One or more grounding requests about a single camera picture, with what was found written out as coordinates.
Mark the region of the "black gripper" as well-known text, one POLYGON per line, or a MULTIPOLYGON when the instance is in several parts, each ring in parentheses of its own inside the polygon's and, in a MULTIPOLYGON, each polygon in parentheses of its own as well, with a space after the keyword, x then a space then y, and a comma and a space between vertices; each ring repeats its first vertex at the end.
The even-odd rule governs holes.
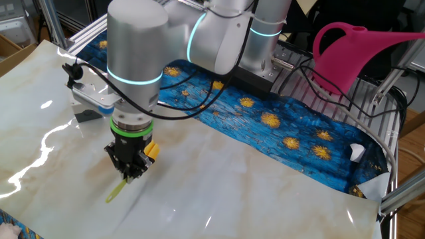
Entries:
POLYGON ((134 179, 140 178, 155 162, 154 158, 143 153, 152 140, 152 133, 141 137, 126 137, 118 133, 113 135, 114 142, 107 144, 104 151, 110 157, 121 178, 126 179, 127 184, 130 184, 134 179))

